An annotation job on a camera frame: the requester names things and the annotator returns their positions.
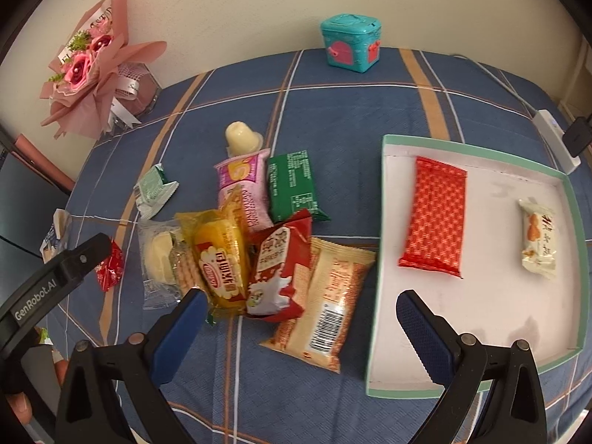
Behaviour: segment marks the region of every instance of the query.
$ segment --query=blue gripper pad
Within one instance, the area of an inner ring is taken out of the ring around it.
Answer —
[[[150,379],[160,387],[171,382],[208,314],[208,299],[200,292],[178,317],[155,349]]]
[[[455,372],[452,353],[406,293],[397,299],[397,319],[430,379],[448,387]]]

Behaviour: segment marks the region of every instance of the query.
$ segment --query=snack package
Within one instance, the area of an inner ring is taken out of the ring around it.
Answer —
[[[304,312],[310,281],[308,210],[296,212],[284,223],[251,236],[258,247],[249,281],[247,314],[267,322],[296,319]]]
[[[301,208],[313,220],[331,220],[319,208],[309,154],[306,150],[271,157],[268,162],[271,219],[281,222]]]
[[[300,319],[280,323],[261,345],[339,372],[339,351],[345,342],[357,296],[376,255],[313,237],[311,279],[306,309]]]
[[[524,250],[522,266],[548,279],[555,278],[555,213],[525,200],[518,200],[524,212]]]
[[[229,158],[218,163],[218,206],[229,193],[241,185],[243,206],[250,231],[259,231],[273,225],[268,214],[267,188],[265,185],[265,162],[269,149],[240,157]]]
[[[205,283],[193,257],[193,251],[186,242],[178,241],[173,245],[169,253],[169,261],[182,297],[193,287],[206,291]]]
[[[175,218],[193,249],[211,298],[212,312],[244,313],[250,265],[241,187],[230,192],[220,210],[177,213]]]
[[[150,167],[134,186],[135,206],[142,219],[150,219],[160,212],[178,186],[179,182],[167,181],[160,163]]]
[[[61,208],[55,209],[53,223],[39,248],[43,263],[49,262],[62,250],[67,249],[68,230],[71,222],[72,217],[69,212]]]
[[[179,222],[140,220],[138,241],[144,283],[144,309],[175,305],[182,293],[170,261],[170,254],[173,247],[183,241]]]
[[[115,240],[111,239],[111,255],[95,267],[97,280],[103,292],[116,286],[123,274],[123,253]]]
[[[467,172],[416,157],[415,195],[399,266],[461,276]]]

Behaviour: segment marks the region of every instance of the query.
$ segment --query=white wall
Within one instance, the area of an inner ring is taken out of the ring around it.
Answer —
[[[92,142],[55,141],[37,98],[55,50],[98,0],[44,0],[0,67],[0,120],[73,178]],[[152,65],[163,85],[248,58],[322,45],[318,24],[341,12],[383,23],[383,44],[463,53],[559,96],[581,35],[558,0],[128,0],[132,43],[167,40]]]

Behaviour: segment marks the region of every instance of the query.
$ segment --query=pink snack package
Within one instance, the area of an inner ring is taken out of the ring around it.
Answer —
[[[214,166],[218,171],[218,206],[222,205],[235,185],[241,185],[243,204],[251,232],[273,226],[267,214],[265,163],[268,157],[269,149],[264,148],[259,152],[229,158]]]

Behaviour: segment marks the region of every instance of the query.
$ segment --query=screw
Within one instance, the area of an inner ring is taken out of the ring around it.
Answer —
[[[142,332],[136,332],[127,338],[127,341],[132,345],[138,345],[144,342],[144,334]]]
[[[76,342],[76,345],[74,346],[74,348],[78,352],[82,352],[83,350],[87,349],[88,344],[90,344],[90,342],[88,342],[87,340],[79,340],[78,342]]]
[[[473,334],[461,335],[461,341],[467,346],[474,346],[477,343],[477,338]]]
[[[529,345],[529,343],[524,340],[524,339],[518,339],[516,341],[516,345],[518,346],[518,348],[520,350],[529,350],[531,348],[531,346]]]

